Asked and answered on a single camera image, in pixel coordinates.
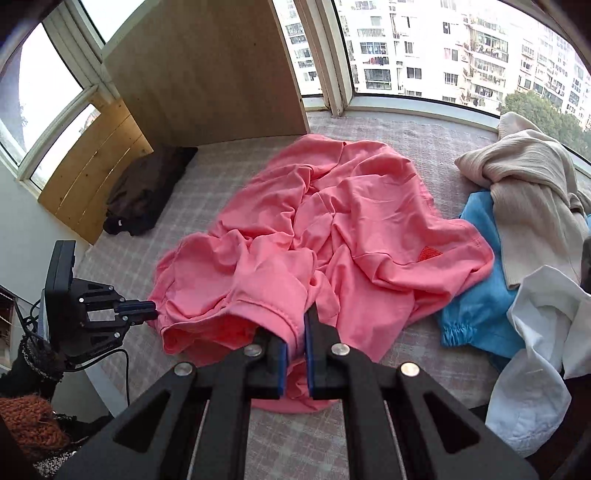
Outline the blue ribbed garment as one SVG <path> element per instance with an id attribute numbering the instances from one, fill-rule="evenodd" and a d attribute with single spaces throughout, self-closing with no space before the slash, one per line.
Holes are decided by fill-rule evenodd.
<path id="1" fill-rule="evenodd" d="M 443 346 L 474 347 L 485 352 L 493 367 L 502 371 L 525 344 L 507 318 L 517 292 L 506 285 L 493 206 L 490 192 L 475 192 L 460 215 L 476 227 L 491 247 L 495 256 L 491 274 L 454 298 L 438 314 L 438 325 Z"/>

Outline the large light wooden board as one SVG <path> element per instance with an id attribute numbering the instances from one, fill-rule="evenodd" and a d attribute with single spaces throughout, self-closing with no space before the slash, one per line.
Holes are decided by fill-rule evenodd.
<path id="1" fill-rule="evenodd" d="M 270 1 L 145 1 L 102 56 L 152 146 L 308 133 Z"/>

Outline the pink t-shirt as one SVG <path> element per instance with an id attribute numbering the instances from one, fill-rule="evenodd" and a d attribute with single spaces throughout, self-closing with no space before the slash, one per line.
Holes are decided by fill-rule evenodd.
<path id="1" fill-rule="evenodd" d="M 314 413 L 304 313 L 378 361 L 401 330 L 485 280 L 494 253 L 470 223 L 448 220 L 413 162 L 386 144 L 307 135 L 280 151 L 211 227 L 158 262 L 152 322 L 169 355 L 204 366 L 257 328 L 287 343 L 287 391 L 257 406 Z"/>

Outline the orange knit scarf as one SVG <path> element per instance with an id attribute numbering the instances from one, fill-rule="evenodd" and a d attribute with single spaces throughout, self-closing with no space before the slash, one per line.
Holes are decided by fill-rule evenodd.
<path id="1" fill-rule="evenodd" d="M 36 395 L 2 398 L 0 406 L 1 417 L 27 460 L 44 460 L 69 445 L 47 400 Z"/>

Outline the pine plank panel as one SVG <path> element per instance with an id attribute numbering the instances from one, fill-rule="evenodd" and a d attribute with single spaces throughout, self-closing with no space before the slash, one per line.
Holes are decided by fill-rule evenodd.
<path id="1" fill-rule="evenodd" d="M 103 231 L 112 187 L 136 159 L 152 152 L 122 100 L 101 111 L 58 165 L 38 202 L 93 244 Z"/>

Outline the beige knit sweater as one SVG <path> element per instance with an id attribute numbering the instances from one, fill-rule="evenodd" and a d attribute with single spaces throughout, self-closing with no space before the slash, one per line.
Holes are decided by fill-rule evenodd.
<path id="1" fill-rule="evenodd" d="M 491 193 L 508 288 L 544 265 L 581 282 L 590 193 L 578 186 L 570 153 L 559 141 L 508 112 L 500 118 L 497 142 L 455 164 Z"/>

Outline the dark brown folded garment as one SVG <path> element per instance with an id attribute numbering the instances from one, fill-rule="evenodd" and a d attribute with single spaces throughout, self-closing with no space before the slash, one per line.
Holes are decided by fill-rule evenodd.
<path id="1" fill-rule="evenodd" d="M 197 147 L 159 146 L 132 161 L 106 201 L 103 231 L 141 236 L 153 229 Z"/>

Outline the white shirt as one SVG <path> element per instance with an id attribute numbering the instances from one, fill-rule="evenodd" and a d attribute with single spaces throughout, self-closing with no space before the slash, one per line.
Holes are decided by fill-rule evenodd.
<path id="1" fill-rule="evenodd" d="M 590 295 L 545 265 L 523 279 L 507 317 L 525 347 L 499 375 L 485 424 L 528 457 L 566 416 L 565 381 L 590 373 Z"/>

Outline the black phone on gripper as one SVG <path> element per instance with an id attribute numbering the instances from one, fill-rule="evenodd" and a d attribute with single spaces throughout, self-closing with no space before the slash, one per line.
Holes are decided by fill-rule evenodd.
<path id="1" fill-rule="evenodd" d="M 74 240 L 55 242 L 42 290 L 39 325 L 44 338 L 53 346 L 64 337 L 71 323 L 75 247 Z"/>

